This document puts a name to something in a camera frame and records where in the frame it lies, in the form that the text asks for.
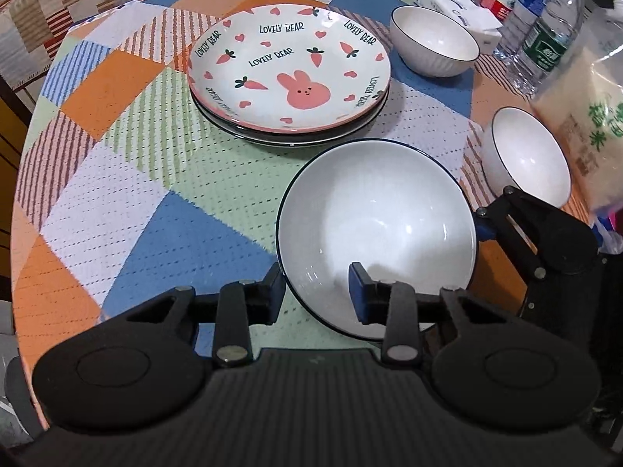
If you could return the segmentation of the large white bowl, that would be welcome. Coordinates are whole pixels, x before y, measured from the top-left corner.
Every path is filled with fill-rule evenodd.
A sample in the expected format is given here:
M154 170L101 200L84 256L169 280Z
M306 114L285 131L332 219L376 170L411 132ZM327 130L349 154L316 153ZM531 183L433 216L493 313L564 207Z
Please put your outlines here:
M357 318L348 267L420 293L468 287L478 242L472 209L452 174L407 144L359 139L322 152L286 188L276 226L289 289L320 323L379 341L384 328Z

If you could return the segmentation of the small white bowl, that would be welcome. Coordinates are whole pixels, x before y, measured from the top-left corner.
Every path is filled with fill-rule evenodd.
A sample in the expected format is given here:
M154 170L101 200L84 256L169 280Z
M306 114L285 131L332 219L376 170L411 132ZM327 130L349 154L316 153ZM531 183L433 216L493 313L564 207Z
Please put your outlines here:
M390 37L405 65L424 77L461 75L480 56L479 44L468 30L444 14L419 6L396 7Z
M482 137L482 169L491 191L507 186L561 208L571 195L571 174L558 142L530 113L502 107Z

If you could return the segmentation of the white sun plate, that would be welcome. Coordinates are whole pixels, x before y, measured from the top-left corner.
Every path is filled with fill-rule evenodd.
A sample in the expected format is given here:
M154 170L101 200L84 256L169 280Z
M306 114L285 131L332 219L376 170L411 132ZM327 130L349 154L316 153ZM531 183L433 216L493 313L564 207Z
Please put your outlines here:
M350 135L362 132L365 129L370 128L381 110L389 99L390 90L385 92L377 92L375 100L377 103L371 111L365 115L353 120L351 122L344 123L344 125L336 126L329 130L323 130L320 132L311 133L266 133L257 130L245 129L243 126L234 125L227 122L220 116L211 114L207 109L202 107L200 101L194 95L191 95L191 99L199 110L200 114L207 119L211 125L214 125L219 130L246 141L250 141L253 144L261 144L261 146L268 147L317 147L321 144L328 144Z

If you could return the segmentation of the pink bunny carrot plate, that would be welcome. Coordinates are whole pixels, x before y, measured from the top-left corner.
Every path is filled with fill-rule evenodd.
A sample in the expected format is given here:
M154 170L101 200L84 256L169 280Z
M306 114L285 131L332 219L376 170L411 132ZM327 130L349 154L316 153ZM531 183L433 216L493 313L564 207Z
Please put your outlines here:
M389 54L363 25L305 4L268 4L218 21L189 55L192 95L209 113L266 134L345 125L380 103Z

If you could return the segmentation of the colourful patchwork tablecloth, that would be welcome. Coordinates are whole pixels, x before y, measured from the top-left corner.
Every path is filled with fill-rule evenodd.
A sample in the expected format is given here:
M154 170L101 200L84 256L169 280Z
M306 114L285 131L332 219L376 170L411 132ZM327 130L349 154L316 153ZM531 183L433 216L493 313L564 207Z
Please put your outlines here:
M413 0L136 0L79 24L43 82L17 175L11 270L19 358L178 284L215 292L275 261L281 197L312 149L269 149L200 118L193 41L268 3L328 7L386 39Z

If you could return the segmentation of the bag of rice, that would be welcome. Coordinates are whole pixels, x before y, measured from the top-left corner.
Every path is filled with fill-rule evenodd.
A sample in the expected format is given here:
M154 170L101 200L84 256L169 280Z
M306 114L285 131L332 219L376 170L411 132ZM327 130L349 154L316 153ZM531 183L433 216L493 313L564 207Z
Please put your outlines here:
M591 16L531 101L562 146L586 205L622 208L622 23Z

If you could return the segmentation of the green label water bottle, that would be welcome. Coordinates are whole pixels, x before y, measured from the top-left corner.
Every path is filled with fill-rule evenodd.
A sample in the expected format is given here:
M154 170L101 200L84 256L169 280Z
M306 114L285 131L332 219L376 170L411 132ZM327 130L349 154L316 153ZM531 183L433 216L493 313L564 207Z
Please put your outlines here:
M549 0L510 59L507 75L515 89L532 96L559 65L579 34L586 0Z

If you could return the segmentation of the white tissue box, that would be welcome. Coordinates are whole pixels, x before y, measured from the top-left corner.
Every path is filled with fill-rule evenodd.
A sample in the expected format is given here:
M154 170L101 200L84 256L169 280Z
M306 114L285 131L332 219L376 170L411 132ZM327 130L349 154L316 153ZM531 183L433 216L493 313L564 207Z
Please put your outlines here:
M471 0L414 0L421 7L453 19L476 39L484 55L492 55L500 43L503 24L488 9Z

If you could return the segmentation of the blue label water bottle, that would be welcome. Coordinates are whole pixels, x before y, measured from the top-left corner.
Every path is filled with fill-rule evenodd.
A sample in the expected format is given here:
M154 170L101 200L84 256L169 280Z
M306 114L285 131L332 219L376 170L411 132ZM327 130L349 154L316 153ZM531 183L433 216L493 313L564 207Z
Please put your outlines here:
M548 0L515 0L512 11L500 30L502 38L493 52L498 60L506 61L519 51L547 2Z

